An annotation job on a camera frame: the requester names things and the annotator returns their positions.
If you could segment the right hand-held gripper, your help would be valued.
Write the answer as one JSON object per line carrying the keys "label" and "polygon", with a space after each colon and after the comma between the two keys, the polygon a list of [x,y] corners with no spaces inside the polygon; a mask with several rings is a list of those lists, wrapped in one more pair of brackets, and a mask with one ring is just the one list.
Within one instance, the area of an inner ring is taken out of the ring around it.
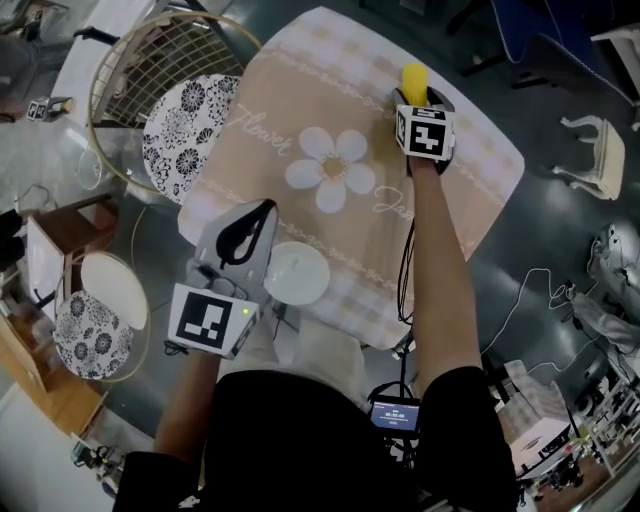
{"label": "right hand-held gripper", "polygon": [[407,158],[430,160],[442,175],[454,155],[455,106],[431,86],[427,87],[428,107],[411,106],[399,88],[393,89],[391,98],[396,106],[397,144]]}

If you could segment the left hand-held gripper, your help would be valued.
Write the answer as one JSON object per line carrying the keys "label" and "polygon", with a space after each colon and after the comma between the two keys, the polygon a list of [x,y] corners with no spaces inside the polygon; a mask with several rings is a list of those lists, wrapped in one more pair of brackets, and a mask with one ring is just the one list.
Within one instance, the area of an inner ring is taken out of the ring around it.
{"label": "left hand-held gripper", "polygon": [[263,286],[279,221],[277,204],[238,204],[209,222],[174,286],[167,340],[234,359],[264,314]]}

